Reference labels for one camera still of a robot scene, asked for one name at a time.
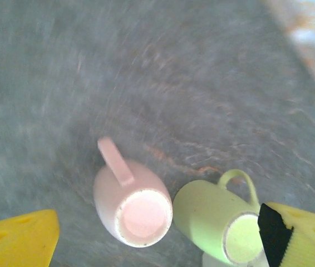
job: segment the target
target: yellow plastic object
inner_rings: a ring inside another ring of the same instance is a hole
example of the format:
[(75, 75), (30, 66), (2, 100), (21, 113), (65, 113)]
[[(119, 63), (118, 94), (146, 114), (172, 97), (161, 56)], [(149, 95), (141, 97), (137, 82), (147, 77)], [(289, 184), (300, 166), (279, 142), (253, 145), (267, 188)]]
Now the yellow plastic object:
[(280, 267), (315, 267), (315, 214), (278, 203), (266, 204), (281, 214), (287, 228), (294, 227)]
[(0, 221), (0, 267), (47, 267), (60, 233), (54, 210)]

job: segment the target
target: mug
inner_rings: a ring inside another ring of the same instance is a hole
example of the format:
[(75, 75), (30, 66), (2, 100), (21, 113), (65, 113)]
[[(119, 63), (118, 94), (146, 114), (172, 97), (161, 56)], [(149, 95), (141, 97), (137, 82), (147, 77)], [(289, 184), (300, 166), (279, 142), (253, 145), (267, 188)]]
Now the mug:
[[(227, 190), (230, 179), (240, 176), (248, 184), (249, 202)], [(177, 228), (205, 253), (232, 265), (245, 265), (263, 252), (259, 210), (253, 182), (241, 170), (227, 171), (216, 185), (192, 181), (180, 189), (173, 202)]]
[(96, 176), (93, 195), (104, 227), (126, 245), (155, 244), (173, 219), (164, 183), (144, 165), (124, 160), (110, 138), (98, 140), (98, 147), (106, 166)]

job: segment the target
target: yellow triangular piece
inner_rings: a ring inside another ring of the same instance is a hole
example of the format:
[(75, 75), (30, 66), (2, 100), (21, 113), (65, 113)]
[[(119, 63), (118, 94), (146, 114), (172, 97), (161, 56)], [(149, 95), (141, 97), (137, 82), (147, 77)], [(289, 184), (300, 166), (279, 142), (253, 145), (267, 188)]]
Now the yellow triangular piece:
[(0, 221), (0, 267), (48, 267), (59, 234), (54, 210)]
[(311, 243), (315, 245), (315, 213), (274, 202), (266, 203), (266, 205), (281, 214), (287, 228), (294, 227), (297, 230), (294, 231), (294, 234), (304, 235), (305, 239), (300, 246), (305, 247), (307, 245), (305, 240), (308, 240), (309, 245)]

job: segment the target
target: table surface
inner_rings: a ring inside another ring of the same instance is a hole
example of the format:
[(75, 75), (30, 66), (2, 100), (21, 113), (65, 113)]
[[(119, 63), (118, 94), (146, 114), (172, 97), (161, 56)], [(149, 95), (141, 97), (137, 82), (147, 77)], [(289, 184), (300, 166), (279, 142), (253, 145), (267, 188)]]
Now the table surface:
[(315, 82), (257, 0), (0, 0), (0, 220), (55, 209), (51, 266), (199, 266), (174, 225), (145, 249), (104, 229), (103, 136), (172, 197), (238, 168), (315, 212)]

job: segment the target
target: pink mug handle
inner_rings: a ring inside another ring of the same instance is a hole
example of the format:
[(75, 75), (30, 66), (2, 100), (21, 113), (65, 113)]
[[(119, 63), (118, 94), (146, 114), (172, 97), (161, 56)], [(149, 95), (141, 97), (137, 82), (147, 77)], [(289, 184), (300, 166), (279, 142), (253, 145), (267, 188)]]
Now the pink mug handle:
[(120, 154), (118, 148), (109, 137), (98, 140), (98, 149), (111, 169), (119, 184), (124, 187), (134, 182), (134, 175)]

